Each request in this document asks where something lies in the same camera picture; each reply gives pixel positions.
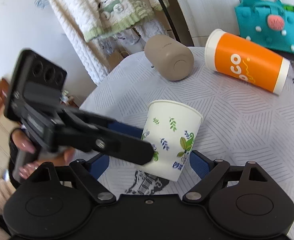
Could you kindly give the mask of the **person's left hand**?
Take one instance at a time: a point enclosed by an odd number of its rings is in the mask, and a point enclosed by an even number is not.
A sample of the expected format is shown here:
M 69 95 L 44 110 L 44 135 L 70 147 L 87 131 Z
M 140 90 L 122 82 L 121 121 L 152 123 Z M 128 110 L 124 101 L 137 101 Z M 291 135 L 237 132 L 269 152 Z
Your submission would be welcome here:
M 68 147 L 61 153 L 43 153 L 37 155 L 38 149 L 21 128 L 15 128 L 9 138 L 10 160 L 8 175 L 11 183 L 20 184 L 27 179 L 42 163 L 51 162 L 55 166 L 69 165 L 75 149 Z

